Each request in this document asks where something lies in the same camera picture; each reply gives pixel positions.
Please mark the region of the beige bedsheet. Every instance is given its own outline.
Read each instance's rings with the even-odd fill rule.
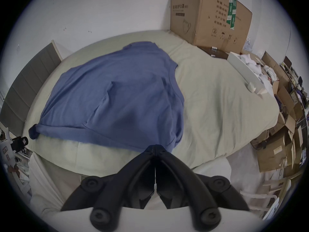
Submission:
[[[39,122],[62,73],[136,41],[156,43],[178,64],[175,76],[184,96],[184,131],[172,153],[190,168],[232,154],[276,124],[279,113],[276,100],[268,93],[250,93],[246,81],[226,60],[212,58],[170,31],[147,31],[99,41],[66,58],[37,94],[23,135],[29,138],[28,129]],[[44,135],[29,139],[28,147],[59,167],[96,176],[118,172],[138,154]]]

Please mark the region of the small box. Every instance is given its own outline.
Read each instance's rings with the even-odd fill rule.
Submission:
[[[171,31],[192,45],[240,53],[251,19],[237,0],[171,0]]]

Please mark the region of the green tape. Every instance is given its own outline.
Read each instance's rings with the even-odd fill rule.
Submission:
[[[236,18],[236,0],[229,0],[229,11],[227,12],[227,20],[226,22],[230,24],[230,29],[234,30]]]

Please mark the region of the blue t-shirt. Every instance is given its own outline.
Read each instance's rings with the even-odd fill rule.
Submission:
[[[143,152],[171,152],[183,133],[177,64],[152,42],[136,42],[63,73],[45,105],[38,135]]]

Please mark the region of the upholstered headboard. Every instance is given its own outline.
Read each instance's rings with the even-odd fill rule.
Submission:
[[[15,136],[21,136],[31,104],[52,71],[61,63],[53,43],[35,55],[10,87],[0,112],[0,121]]]

